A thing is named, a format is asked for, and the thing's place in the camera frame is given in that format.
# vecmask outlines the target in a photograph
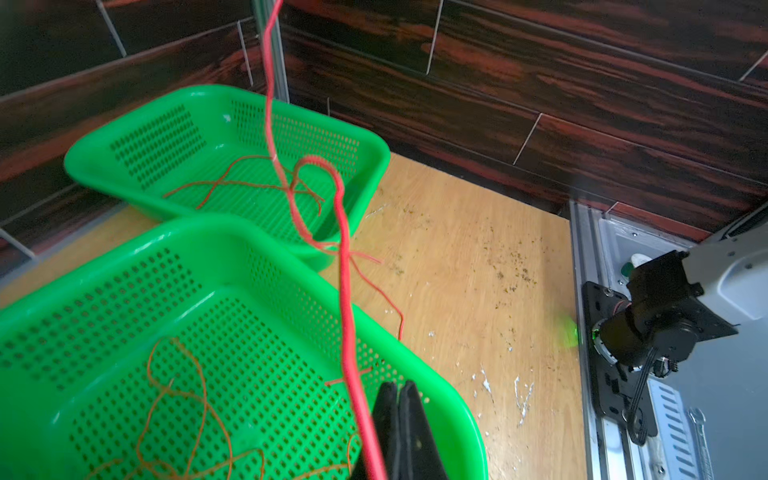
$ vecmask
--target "red cable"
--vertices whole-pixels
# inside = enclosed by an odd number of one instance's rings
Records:
[[[280,184],[283,188],[287,188],[288,180],[286,179],[285,172],[283,172],[283,166],[277,159],[277,149],[275,147],[275,140],[272,132],[272,101],[275,95],[274,64],[272,59],[272,30],[277,22],[277,16],[280,13],[282,5],[283,0],[275,0],[270,19],[266,23],[262,35],[262,56],[266,74],[264,136],[266,137],[266,144],[270,156],[272,157],[272,165],[275,168],[275,173],[280,179]],[[310,245],[317,246],[319,243],[315,242],[311,233],[307,230],[306,225],[301,218],[301,214],[299,214],[299,209],[296,207],[296,199],[293,194],[293,190],[299,179],[299,169],[305,164],[316,165],[317,167],[326,170],[331,174],[333,181],[336,184],[333,209],[341,233],[341,244],[339,246],[339,308],[341,310],[342,319],[342,372],[347,389],[349,390],[349,399],[352,403],[352,410],[355,414],[360,438],[362,439],[362,451],[366,460],[368,478],[370,480],[386,480],[386,469],[384,467],[382,451],[379,447],[379,439],[376,436],[376,429],[373,426],[373,420],[368,410],[366,394],[362,389],[362,383],[360,382],[357,370],[355,318],[352,311],[351,285],[349,281],[349,221],[346,218],[346,212],[344,211],[343,205],[344,183],[339,172],[327,161],[319,157],[305,157],[299,160],[293,168],[293,182],[291,183],[290,189],[286,191],[286,196],[288,197],[291,217],[293,218],[296,230]]]

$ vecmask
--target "black mounting bracket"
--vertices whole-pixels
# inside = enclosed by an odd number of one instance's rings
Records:
[[[600,322],[613,316],[617,303],[622,300],[628,301],[628,298],[594,282],[586,282],[582,293],[584,320],[587,323],[587,331],[590,333],[587,342],[594,409],[598,415],[608,417],[626,429],[625,411],[632,401],[640,373],[632,372],[620,363],[611,365],[595,348],[593,330]],[[648,436],[658,435],[654,407],[647,386],[642,389],[636,419],[645,425]]]

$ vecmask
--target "black cable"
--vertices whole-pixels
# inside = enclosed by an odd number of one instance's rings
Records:
[[[648,376],[650,375],[651,366],[656,360],[657,353],[658,349],[656,347],[653,347],[648,351],[648,357],[646,357],[643,369],[640,371],[640,378],[637,381],[637,385],[634,387],[632,402],[630,402],[629,409],[627,410],[627,433],[629,434],[630,440],[635,445],[644,445],[648,435],[648,429],[645,426],[645,422],[640,423],[639,431],[635,430],[635,416],[637,415],[637,407],[640,405],[640,397],[643,395],[643,388],[648,383]]]

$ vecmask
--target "wooden floor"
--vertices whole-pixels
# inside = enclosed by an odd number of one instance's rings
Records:
[[[0,306],[155,224],[121,211],[0,290]],[[490,478],[586,478],[567,220],[393,155],[353,249],[383,260],[361,268],[475,414]],[[322,275],[336,284],[335,267]],[[397,313],[357,278],[353,300],[396,333]]]

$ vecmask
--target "dark wood-grain wall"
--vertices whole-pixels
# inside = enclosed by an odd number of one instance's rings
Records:
[[[117,203],[64,172],[64,155],[78,138],[176,88],[264,84],[250,0],[5,4],[0,276]]]
[[[696,240],[768,197],[768,3],[286,0],[293,102]]]

